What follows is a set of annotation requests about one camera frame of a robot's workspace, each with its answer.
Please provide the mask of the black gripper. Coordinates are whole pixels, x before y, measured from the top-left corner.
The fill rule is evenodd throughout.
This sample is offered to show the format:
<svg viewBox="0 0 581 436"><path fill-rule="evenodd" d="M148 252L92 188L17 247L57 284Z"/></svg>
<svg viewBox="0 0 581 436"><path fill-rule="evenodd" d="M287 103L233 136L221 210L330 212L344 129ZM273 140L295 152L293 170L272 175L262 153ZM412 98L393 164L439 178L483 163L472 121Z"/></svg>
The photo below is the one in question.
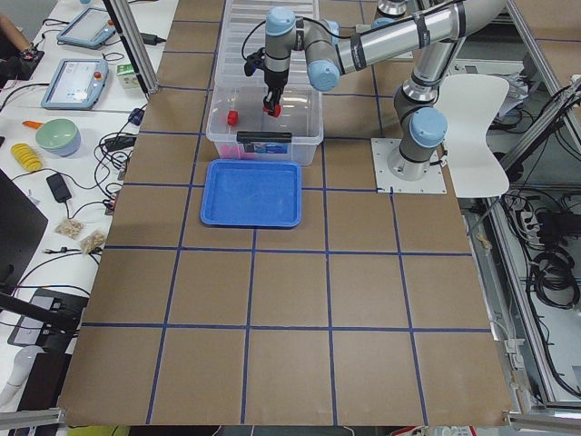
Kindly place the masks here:
<svg viewBox="0 0 581 436"><path fill-rule="evenodd" d="M263 71L263 80L268 92L263 98L263 106L281 105L281 96L289 77L289 57L277 58L262 47L245 57L244 73L252 76L257 70Z"/></svg>

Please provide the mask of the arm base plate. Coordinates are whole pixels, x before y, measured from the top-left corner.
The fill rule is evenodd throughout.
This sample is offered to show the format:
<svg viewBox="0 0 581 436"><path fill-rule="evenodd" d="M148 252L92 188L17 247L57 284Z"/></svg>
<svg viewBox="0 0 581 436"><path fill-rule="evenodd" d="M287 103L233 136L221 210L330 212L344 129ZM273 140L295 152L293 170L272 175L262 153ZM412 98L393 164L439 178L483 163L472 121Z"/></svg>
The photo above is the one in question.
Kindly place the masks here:
<svg viewBox="0 0 581 436"><path fill-rule="evenodd" d="M447 193L436 151L429 161L412 163L400 154L400 139L372 138L370 143L378 193Z"/></svg>

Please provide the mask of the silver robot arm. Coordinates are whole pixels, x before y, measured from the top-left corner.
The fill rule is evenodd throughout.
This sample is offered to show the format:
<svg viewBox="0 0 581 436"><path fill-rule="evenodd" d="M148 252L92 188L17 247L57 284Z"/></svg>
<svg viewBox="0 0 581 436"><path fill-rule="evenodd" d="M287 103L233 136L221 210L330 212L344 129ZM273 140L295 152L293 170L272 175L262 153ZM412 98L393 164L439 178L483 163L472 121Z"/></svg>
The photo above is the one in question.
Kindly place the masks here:
<svg viewBox="0 0 581 436"><path fill-rule="evenodd" d="M388 159L389 170L396 177L417 181L425 175L448 129L445 116L434 106L446 71L465 38L489 24L505 5L503 1L443 1L350 36L341 36L328 21L297 16L287 7L276 6L262 22L264 47L243 57L244 73L263 72L268 87L263 110L276 117L292 52L305 54L310 85L327 92L345 74L419 51L410 78L394 96L403 137Z"/></svg>

